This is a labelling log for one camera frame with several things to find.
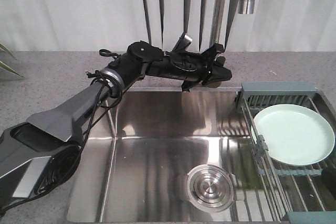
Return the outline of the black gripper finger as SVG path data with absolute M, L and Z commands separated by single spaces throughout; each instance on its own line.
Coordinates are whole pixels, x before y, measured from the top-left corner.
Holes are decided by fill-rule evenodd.
M 323 169 L 321 179 L 328 190 L 335 190 L 335 168 L 327 167 Z

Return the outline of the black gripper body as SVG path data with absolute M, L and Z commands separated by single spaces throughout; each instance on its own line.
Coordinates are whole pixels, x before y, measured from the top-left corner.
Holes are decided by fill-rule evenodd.
M 162 60 L 154 61 L 146 71 L 148 76 L 182 80 L 182 90 L 200 84 L 210 86 L 229 81 L 232 72 L 224 67 L 219 54 L 224 52 L 222 44 L 215 43 L 202 53 L 186 50 L 165 52 Z

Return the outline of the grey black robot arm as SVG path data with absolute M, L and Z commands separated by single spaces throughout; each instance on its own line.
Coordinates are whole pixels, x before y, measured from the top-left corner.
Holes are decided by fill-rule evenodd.
M 1 135 L 1 213 L 38 199 L 66 182 L 76 171 L 94 114 L 106 99 L 118 105 L 124 93 L 146 76 L 181 80 L 182 90 L 228 81 L 232 73 L 217 57 L 224 52 L 213 44 L 201 53 L 179 42 L 163 51 L 145 41 L 128 46 L 123 54 L 100 50 L 113 60 L 88 73 L 89 87 L 54 109 L 31 115 Z

